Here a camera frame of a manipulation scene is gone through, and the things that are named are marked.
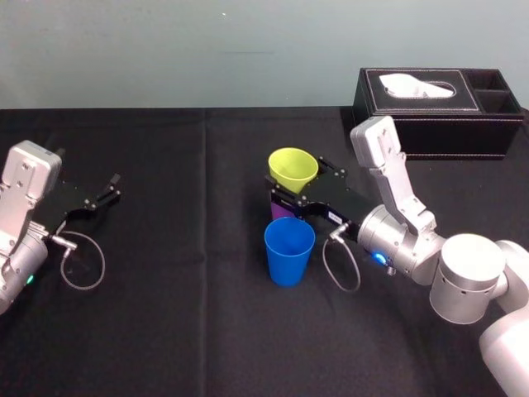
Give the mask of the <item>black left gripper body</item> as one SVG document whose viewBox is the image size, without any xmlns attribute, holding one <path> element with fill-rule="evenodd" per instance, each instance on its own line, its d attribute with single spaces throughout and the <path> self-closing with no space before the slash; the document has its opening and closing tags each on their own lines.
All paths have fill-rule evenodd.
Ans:
<svg viewBox="0 0 529 397">
<path fill-rule="evenodd" d="M 71 218 L 89 217 L 97 209 L 97 204 L 85 190 L 60 181 L 37 205 L 34 223 L 41 225 L 49 234 L 56 234 L 60 226 Z"/>
</svg>

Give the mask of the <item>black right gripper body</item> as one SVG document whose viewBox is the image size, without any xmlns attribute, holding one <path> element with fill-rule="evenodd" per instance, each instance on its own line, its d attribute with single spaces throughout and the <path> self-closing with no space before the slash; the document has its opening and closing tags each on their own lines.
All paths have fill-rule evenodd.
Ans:
<svg viewBox="0 0 529 397">
<path fill-rule="evenodd" d="M 361 226 L 361 195 L 346 185 L 346 171 L 328 169 L 307 183 L 294 199 L 298 217 L 318 216 L 336 226 L 346 225 L 346 235 L 359 239 Z"/>
</svg>

